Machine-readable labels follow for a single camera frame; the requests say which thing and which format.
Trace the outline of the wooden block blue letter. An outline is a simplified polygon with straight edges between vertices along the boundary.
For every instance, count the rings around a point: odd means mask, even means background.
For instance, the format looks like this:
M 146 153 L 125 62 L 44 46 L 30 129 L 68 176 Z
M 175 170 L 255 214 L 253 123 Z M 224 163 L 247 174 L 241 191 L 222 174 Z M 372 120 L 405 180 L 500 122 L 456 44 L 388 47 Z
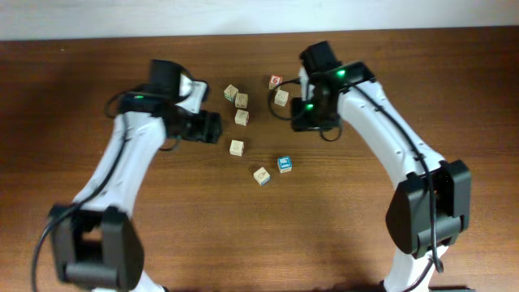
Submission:
M 281 174 L 290 172 L 292 170 L 292 161 L 289 156 L 279 157 L 277 159 L 277 166 Z

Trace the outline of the wooden block number 2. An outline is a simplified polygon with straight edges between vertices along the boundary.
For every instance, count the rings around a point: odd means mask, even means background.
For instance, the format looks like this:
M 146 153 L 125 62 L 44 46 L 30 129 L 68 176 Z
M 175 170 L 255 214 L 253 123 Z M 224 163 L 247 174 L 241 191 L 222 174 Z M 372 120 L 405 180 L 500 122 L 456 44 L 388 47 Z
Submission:
M 271 179 L 269 172 L 264 167 L 261 167 L 254 172 L 253 177 L 260 186 L 263 186 Z

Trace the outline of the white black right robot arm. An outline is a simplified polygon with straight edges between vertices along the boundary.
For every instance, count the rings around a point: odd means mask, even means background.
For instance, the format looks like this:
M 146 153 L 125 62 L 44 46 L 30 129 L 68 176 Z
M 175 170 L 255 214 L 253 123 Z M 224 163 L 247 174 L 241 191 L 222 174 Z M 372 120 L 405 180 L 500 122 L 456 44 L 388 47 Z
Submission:
M 396 252 L 383 289 L 430 290 L 433 274 L 444 271 L 442 255 L 469 227 L 469 168 L 425 143 L 363 62 L 340 62 L 327 41 L 308 46 L 299 58 L 293 130 L 324 134 L 348 123 L 360 134 L 394 187 L 385 222 Z

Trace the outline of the wooden block ring picture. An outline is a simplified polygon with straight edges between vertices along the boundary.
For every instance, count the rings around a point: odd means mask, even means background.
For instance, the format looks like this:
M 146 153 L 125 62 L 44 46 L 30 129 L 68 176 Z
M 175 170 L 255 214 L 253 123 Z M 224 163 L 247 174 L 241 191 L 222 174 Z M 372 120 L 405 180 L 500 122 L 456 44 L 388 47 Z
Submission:
M 231 140 L 229 153 L 241 157 L 244 151 L 244 143 L 240 140 Z

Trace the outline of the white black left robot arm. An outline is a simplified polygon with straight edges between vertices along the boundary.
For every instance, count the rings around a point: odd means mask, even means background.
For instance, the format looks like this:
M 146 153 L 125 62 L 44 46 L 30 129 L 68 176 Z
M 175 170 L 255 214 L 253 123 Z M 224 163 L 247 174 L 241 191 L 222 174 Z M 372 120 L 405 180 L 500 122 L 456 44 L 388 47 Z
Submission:
M 164 291 L 144 271 L 144 248 L 131 218 L 153 158 L 167 140 L 215 144 L 221 116 L 208 112 L 208 83 L 183 66 L 153 59 L 148 82 L 111 97 L 108 146 L 85 187 L 56 204 L 41 240 L 50 238 L 62 283 L 91 291 Z

